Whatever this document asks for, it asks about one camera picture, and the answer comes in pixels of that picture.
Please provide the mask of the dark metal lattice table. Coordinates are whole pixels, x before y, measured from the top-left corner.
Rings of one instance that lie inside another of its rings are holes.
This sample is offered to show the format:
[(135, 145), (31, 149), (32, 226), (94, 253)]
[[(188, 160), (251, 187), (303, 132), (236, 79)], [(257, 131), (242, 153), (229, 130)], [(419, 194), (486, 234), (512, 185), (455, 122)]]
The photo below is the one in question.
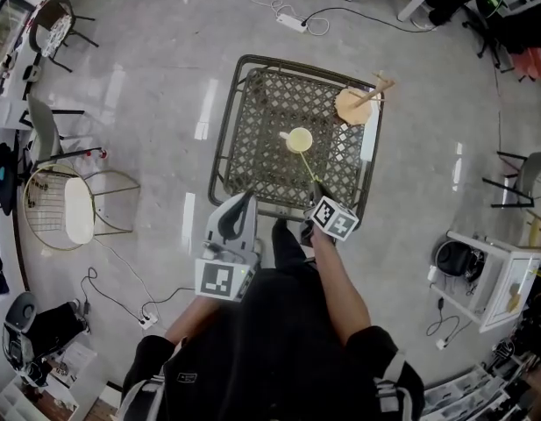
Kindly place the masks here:
[(219, 206), (250, 189), (261, 216), (276, 218), (288, 209), (289, 219), (302, 220), (312, 180), (279, 133), (303, 127), (313, 136), (304, 153), (311, 169), (337, 201), (363, 217), (384, 104), (374, 103), (366, 125), (348, 125), (335, 109), (337, 94), (346, 88), (369, 91), (374, 85), (298, 62), (241, 56), (217, 139), (210, 202)]

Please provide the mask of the black round device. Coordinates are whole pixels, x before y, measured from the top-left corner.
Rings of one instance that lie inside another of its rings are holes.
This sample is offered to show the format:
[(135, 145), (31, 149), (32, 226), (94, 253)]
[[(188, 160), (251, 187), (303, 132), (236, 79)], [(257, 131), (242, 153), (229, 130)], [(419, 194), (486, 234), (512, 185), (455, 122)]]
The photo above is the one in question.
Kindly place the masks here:
[(473, 257), (473, 249), (469, 245), (447, 240), (434, 253), (434, 263), (443, 274), (459, 277), (467, 272)]

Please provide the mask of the pink cloth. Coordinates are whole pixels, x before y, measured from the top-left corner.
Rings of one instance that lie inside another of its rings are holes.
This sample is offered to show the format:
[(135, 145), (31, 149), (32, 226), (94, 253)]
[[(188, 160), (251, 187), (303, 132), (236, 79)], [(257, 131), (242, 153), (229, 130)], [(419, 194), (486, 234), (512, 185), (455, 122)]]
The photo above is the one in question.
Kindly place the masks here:
[(541, 79), (541, 48), (529, 47), (520, 54), (511, 54), (510, 59), (518, 78)]

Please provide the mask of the black chair patterned cushion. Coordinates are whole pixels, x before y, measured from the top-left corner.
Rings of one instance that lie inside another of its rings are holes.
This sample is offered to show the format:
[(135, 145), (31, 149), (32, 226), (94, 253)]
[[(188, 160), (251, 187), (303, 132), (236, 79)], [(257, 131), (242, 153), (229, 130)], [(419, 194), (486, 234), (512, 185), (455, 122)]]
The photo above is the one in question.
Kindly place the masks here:
[(73, 70), (55, 59), (66, 39), (79, 37), (94, 47), (99, 45), (75, 29), (77, 20), (95, 21), (94, 18), (77, 16), (70, 0), (46, 0), (33, 18), (28, 32), (28, 43), (34, 53), (48, 58), (55, 66), (69, 73)]

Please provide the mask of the wooden mug tree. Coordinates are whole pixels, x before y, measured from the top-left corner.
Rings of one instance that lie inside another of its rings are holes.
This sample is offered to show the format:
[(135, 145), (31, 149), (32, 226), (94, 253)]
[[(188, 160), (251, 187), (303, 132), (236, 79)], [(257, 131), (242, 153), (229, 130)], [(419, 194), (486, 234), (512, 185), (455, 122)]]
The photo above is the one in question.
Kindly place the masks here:
[(365, 125), (372, 115), (372, 104), (383, 103), (386, 90), (395, 85), (395, 81), (381, 73), (374, 75), (377, 83), (374, 89), (364, 91), (355, 88), (342, 89), (335, 98), (338, 117), (348, 125)]

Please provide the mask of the person's left forearm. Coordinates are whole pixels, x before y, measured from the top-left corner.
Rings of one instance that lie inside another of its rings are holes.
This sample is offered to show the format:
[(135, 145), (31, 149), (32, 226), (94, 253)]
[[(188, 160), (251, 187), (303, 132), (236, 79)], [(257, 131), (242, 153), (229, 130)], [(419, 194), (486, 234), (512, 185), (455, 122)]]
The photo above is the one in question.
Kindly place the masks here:
[(164, 338), (173, 345), (179, 345), (184, 339), (193, 337), (212, 318), (219, 309), (217, 299), (197, 296), (184, 312), (170, 325)]

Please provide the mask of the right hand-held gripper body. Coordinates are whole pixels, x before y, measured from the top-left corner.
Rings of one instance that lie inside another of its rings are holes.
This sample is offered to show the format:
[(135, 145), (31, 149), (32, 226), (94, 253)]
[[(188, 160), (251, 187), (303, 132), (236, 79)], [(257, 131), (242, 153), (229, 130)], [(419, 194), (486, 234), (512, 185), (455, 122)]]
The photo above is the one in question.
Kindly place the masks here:
[(317, 228), (333, 240), (346, 241), (356, 229), (359, 219), (355, 213), (334, 199), (322, 196), (303, 211), (301, 243), (310, 244), (311, 233)]

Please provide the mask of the white cluttered desk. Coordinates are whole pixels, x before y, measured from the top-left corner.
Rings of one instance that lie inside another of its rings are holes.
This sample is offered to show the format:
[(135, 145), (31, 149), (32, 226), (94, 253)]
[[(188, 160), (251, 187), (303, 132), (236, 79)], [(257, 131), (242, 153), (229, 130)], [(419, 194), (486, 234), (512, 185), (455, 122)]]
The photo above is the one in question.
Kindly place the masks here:
[(39, 55), (28, 43), (30, 23), (36, 9), (23, 0), (8, 0), (14, 34), (10, 47), (0, 62), (0, 127), (14, 126), (14, 116), (26, 108), (26, 94), (31, 82), (25, 79), (28, 70), (39, 63)]

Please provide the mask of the grey chair black legs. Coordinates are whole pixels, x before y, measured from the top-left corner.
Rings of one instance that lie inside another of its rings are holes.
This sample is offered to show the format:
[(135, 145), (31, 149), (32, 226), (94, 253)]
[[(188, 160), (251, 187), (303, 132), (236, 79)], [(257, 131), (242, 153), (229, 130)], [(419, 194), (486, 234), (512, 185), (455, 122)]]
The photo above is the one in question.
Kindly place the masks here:
[(92, 153), (97, 153), (100, 159), (105, 159), (107, 157), (107, 151), (100, 146), (77, 150), (70, 153), (64, 153), (61, 148), (61, 141), (66, 139), (66, 137), (60, 135), (54, 116), (84, 115), (85, 111), (52, 109), (46, 103), (32, 95), (26, 97), (26, 102), (28, 116), (30, 117), (30, 123), (34, 132), (34, 139), (29, 148), (33, 169), (55, 163), (60, 159), (76, 156), (91, 156)]
[(514, 179), (512, 185), (495, 182), (483, 177), (482, 182), (502, 191), (502, 202), (491, 203), (493, 209), (533, 209), (536, 198), (533, 191), (537, 179), (541, 175), (541, 152), (522, 156), (514, 153), (497, 151), (499, 159), (505, 163), (507, 159), (520, 161), (520, 167), (512, 167), (515, 172), (504, 175), (504, 179)]

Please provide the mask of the black swivel chair teal patch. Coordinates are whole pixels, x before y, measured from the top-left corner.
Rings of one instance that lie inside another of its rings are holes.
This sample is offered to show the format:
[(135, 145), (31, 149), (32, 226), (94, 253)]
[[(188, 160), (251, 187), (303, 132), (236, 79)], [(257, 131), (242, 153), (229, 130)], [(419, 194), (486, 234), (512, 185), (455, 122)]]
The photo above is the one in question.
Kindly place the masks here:
[(0, 208), (9, 216), (17, 201), (17, 159), (13, 150), (0, 143)]

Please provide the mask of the person's right forearm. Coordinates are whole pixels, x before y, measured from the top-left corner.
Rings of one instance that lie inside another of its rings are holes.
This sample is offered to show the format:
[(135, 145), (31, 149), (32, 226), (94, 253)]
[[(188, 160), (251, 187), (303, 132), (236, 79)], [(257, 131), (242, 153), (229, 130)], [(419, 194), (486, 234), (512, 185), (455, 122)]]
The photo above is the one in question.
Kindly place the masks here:
[(313, 229), (310, 240), (331, 324), (346, 345), (354, 333), (371, 326), (367, 306), (346, 273), (332, 240), (318, 227)]

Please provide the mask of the white rack with bins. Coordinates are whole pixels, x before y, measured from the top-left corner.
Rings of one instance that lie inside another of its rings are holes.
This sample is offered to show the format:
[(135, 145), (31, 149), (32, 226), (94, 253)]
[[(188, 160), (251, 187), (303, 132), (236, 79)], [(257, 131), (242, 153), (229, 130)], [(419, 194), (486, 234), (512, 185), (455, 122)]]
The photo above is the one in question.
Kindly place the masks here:
[(541, 414), (541, 365), (481, 365), (425, 391), (420, 421), (533, 421)]

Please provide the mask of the white side table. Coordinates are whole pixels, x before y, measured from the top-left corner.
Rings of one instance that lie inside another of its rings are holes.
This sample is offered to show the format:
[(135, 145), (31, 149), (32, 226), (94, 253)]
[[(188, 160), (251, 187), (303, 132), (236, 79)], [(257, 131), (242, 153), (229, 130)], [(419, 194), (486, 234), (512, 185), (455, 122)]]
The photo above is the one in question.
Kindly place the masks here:
[(428, 274), (430, 289), (478, 325), (480, 333), (516, 320), (537, 277), (541, 252), (498, 240), (485, 242), (452, 231), (447, 238), (483, 253), (484, 265), (471, 295), (467, 294), (462, 278), (444, 278), (437, 266)]

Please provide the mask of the white shelf unit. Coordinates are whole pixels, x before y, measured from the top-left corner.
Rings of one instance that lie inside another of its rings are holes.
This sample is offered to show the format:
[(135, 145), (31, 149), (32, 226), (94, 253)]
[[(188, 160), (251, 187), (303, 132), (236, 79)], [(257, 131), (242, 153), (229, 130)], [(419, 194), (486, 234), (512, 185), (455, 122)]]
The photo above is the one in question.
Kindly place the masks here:
[(70, 421), (78, 404), (70, 395), (36, 388), (20, 377), (0, 392), (0, 421)]

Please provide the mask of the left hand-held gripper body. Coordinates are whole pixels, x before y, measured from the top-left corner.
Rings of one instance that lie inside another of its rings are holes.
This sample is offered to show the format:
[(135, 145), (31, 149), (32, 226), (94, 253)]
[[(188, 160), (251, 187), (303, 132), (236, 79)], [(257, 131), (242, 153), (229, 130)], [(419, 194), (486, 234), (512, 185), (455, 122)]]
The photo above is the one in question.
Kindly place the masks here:
[(205, 242), (195, 263), (195, 294), (226, 302), (241, 302), (258, 270), (256, 251), (237, 252)]

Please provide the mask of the person's black clothed body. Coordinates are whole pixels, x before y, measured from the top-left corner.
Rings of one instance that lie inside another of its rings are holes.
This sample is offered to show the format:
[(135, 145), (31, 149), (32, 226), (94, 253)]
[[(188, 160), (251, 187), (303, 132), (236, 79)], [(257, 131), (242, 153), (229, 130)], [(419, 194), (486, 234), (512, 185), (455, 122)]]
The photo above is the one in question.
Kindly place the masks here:
[(219, 309), (175, 346), (137, 345), (118, 421), (419, 421), (424, 384), (387, 331), (335, 332), (317, 272), (285, 219), (274, 266), (240, 303)]

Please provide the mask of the cream cup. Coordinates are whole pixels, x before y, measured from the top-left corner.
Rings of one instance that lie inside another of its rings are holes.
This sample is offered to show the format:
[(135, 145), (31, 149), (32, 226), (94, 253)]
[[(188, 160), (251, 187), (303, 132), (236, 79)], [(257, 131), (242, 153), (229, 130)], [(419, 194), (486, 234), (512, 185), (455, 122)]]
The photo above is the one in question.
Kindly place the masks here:
[(297, 127), (290, 132), (280, 132), (279, 136), (285, 140), (287, 149), (292, 153), (305, 153), (313, 144), (311, 132), (303, 127)]

